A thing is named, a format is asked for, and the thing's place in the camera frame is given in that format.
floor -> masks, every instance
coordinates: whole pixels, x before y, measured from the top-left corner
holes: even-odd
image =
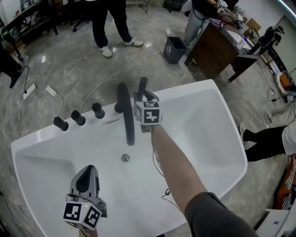
[[[27,85],[35,83],[37,91],[24,102],[17,134],[11,135],[0,131],[0,187],[11,208],[14,222],[22,228],[27,237],[41,237],[42,234],[22,198],[13,168],[10,144],[20,137],[52,124],[61,104],[59,98],[53,98],[45,91],[47,85],[64,98],[60,117],[66,119],[74,109],[78,110],[81,107],[84,99],[101,81],[107,79],[124,81],[130,93],[136,91],[141,76],[148,77],[148,88],[151,91],[206,79],[196,67],[190,65],[187,68],[183,64],[185,57],[178,65],[170,65],[160,54],[150,56],[139,66],[125,71],[146,55],[161,50],[162,43],[166,40],[166,33],[158,30],[157,26],[173,27],[175,28],[173,34],[182,36],[182,31],[176,29],[183,30],[187,21],[184,15],[177,12],[169,14],[162,8],[151,8],[148,14],[139,8],[128,8],[127,15],[131,35],[145,41],[145,45],[140,49],[123,46],[112,18],[108,15],[105,30],[109,46],[114,51],[112,59],[105,59],[100,54],[93,39],[91,23],[81,25],[76,33],[72,32],[72,27],[69,25],[59,26],[58,36],[49,31],[25,47],[26,64],[30,67]],[[232,73],[232,69],[227,68],[215,79],[215,82],[236,124],[245,121],[246,126],[252,131],[264,129],[268,122],[267,112],[282,103],[266,100],[269,88],[267,81],[275,89],[268,67],[259,60],[230,84],[228,78]],[[3,73],[0,74],[0,121],[1,127],[9,131],[14,131],[18,122],[24,81],[25,73],[10,90],[9,78]],[[107,105],[115,101],[116,85],[112,82],[106,83],[89,98],[83,112],[91,110],[94,102]],[[223,203],[254,226],[270,203],[287,163],[286,160],[286,158],[277,161],[267,159],[250,163],[246,175],[223,197]],[[7,223],[7,228],[13,236],[23,236],[11,223],[10,213],[2,197],[0,197],[0,218]],[[190,235],[187,225],[166,234],[170,237]]]

trash can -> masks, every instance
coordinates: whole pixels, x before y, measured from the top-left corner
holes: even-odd
[[[186,51],[187,48],[179,37],[167,37],[163,55],[168,63],[178,63]]]

faucet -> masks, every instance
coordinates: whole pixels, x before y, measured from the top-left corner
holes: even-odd
[[[123,113],[126,142],[129,146],[135,144],[134,115],[130,102],[130,94],[124,83],[117,86],[117,104],[114,107],[117,113]]]

chair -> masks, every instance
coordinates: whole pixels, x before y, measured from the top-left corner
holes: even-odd
[[[88,19],[86,18],[86,14],[85,14],[85,4],[86,1],[85,0],[69,0],[68,2],[70,10],[71,11],[76,11],[76,9],[78,9],[77,11],[79,12],[79,21],[77,22],[77,24],[74,26],[73,28],[73,32],[77,31],[77,27],[84,21],[87,21]],[[70,21],[70,25],[73,25],[74,20],[72,19]]]

